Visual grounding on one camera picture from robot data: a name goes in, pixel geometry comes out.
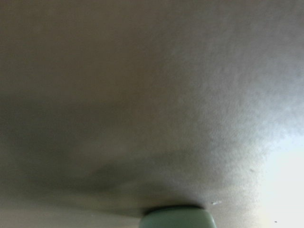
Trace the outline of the green plastic cup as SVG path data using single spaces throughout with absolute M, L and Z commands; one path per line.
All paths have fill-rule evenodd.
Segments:
M 212 215 L 195 206 L 176 206 L 153 210 L 140 220 L 139 228 L 215 228 Z

